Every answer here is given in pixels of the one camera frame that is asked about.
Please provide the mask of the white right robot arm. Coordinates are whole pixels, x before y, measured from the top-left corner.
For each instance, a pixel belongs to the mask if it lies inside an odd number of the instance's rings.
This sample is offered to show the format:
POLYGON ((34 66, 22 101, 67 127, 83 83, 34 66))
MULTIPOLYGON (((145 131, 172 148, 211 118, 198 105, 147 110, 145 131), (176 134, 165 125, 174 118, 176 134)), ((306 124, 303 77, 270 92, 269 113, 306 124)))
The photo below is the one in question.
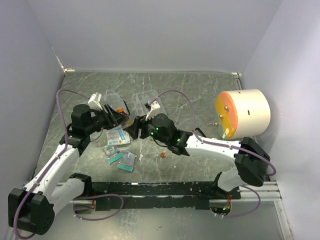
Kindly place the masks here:
POLYGON ((163 113, 152 119, 137 116, 124 130, 134 140, 150 137, 178 156, 214 157, 232 163, 230 170, 218 173, 213 181, 212 193, 218 199, 223 199, 241 185, 261 187, 265 182, 270 157, 250 137, 223 141, 198 136, 177 128, 163 113))

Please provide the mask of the brown syrup bottle orange cap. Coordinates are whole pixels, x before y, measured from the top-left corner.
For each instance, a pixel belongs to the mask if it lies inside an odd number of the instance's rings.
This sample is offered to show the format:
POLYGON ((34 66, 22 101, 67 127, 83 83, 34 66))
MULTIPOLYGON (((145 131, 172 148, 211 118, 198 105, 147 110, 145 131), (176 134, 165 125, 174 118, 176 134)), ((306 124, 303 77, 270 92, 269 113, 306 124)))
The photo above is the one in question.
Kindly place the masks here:
POLYGON ((121 114, 125 112, 123 107, 117 108, 116 111, 121 114))

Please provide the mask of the clear plastic medicine box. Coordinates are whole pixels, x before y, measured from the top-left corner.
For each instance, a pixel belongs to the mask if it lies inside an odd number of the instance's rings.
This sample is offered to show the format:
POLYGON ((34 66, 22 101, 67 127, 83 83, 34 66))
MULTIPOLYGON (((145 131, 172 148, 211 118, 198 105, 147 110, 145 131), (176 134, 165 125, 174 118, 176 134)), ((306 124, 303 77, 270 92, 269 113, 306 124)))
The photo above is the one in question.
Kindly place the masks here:
MULTIPOLYGON (((122 97, 118 93, 115 93, 115 92, 111 92, 111 93, 106 94, 105 96, 102 96, 100 103, 106 112, 107 112, 107 104, 114 106, 114 107, 126 107, 127 108, 125 101, 122 99, 122 97)), ((123 126, 121 125, 121 126, 115 127, 113 125, 112 129, 121 129, 123 126)))

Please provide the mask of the clear bandage bag teal header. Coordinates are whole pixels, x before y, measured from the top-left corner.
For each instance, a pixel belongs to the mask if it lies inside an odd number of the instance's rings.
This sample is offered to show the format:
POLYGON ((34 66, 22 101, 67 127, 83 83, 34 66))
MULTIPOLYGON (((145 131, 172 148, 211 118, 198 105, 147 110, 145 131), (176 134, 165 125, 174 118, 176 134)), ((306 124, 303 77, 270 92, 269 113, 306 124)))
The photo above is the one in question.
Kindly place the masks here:
POLYGON ((122 153, 123 157, 120 158, 119 163, 117 164, 117 168, 124 171, 132 172, 137 155, 129 150, 124 150, 122 153))

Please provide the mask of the white gauze dressing packet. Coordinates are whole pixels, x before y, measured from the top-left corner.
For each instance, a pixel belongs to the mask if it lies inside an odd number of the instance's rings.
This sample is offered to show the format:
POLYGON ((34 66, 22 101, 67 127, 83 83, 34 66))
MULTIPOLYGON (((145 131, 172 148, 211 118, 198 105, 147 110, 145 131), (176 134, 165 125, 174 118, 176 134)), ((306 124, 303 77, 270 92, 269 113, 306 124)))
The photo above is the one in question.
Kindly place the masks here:
POLYGON ((108 130, 106 137, 107 144, 110 146, 128 145, 131 143, 130 135, 121 128, 108 130))

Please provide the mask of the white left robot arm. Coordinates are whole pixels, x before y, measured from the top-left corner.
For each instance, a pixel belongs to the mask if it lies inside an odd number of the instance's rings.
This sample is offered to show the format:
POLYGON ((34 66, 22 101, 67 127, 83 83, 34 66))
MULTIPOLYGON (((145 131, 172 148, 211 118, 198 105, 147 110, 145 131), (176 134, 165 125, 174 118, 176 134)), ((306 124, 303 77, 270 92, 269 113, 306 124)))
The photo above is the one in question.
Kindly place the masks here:
POLYGON ((74 199, 93 196, 92 178, 82 173, 72 174, 58 186, 71 163, 77 160, 91 143, 91 135, 124 125, 128 114, 112 109, 92 109, 87 104, 76 105, 70 124, 64 124, 64 135, 54 154, 42 170, 23 188, 14 188, 8 195, 8 225, 20 239, 19 230, 32 235, 44 235, 55 216, 74 199))

